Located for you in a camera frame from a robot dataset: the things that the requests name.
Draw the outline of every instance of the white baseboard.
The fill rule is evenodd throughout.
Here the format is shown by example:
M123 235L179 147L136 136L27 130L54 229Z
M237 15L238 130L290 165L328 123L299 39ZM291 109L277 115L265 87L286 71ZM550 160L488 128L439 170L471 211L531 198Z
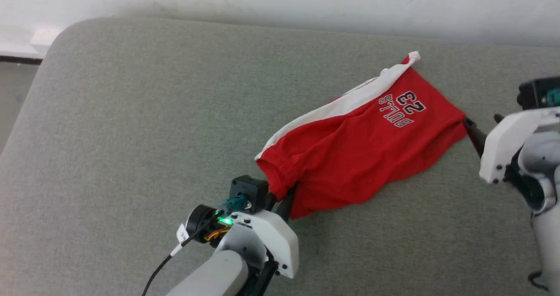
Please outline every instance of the white baseboard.
M56 29L38 29L28 44L0 42L0 56L43 59L58 34Z

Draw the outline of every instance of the red fabric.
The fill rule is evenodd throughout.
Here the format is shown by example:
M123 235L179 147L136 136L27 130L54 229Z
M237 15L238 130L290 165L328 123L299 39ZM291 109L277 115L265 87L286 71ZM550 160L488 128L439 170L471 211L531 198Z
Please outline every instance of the red fabric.
M399 110L388 115L391 101ZM411 114L404 111L408 104ZM413 122L391 123L399 112ZM297 219L365 202L386 183L426 170L465 136L464 116L409 68L383 95L346 115L297 127L256 162L278 200L298 182L291 213Z

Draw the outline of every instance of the green led light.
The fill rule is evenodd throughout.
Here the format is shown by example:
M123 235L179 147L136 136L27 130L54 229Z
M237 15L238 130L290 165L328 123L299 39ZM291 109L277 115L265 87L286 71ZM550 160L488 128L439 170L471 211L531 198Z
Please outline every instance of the green led light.
M227 224L227 225L233 225L234 224L234 221L231 218L218 218L218 221L220 223L224 223L224 224Z

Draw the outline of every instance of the white wall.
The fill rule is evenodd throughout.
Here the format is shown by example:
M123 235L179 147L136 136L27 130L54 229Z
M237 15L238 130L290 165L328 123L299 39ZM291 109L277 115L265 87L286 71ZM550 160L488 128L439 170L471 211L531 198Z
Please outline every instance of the white wall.
M0 0L0 55L33 53L38 29L126 15L560 46L559 11L560 0Z

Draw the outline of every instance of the red shorts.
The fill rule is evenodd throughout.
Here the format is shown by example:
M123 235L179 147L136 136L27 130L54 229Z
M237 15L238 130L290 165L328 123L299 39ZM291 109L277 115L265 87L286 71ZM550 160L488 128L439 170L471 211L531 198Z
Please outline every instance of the red shorts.
M255 160L291 218L370 199L434 164L462 139L465 114L414 69L418 52L275 133Z

